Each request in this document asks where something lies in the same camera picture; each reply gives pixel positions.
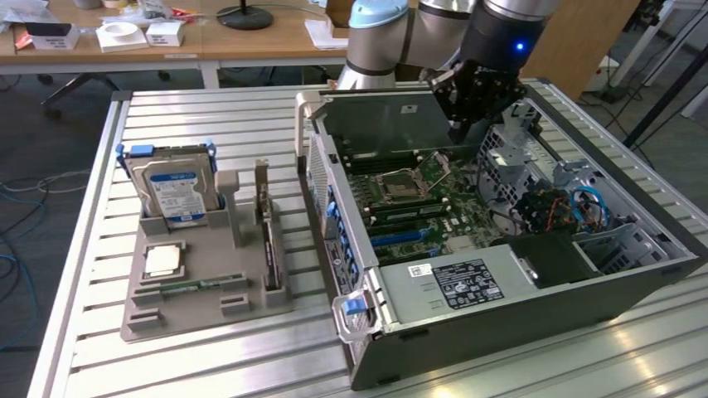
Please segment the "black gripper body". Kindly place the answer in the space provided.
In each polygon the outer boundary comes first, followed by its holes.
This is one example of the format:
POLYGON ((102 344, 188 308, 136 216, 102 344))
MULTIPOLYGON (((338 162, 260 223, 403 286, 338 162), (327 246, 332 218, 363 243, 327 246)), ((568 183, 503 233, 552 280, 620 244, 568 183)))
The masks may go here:
POLYGON ((458 87, 472 106, 494 80, 518 80, 546 27, 547 17, 527 2, 483 2, 474 7, 460 45, 458 87))

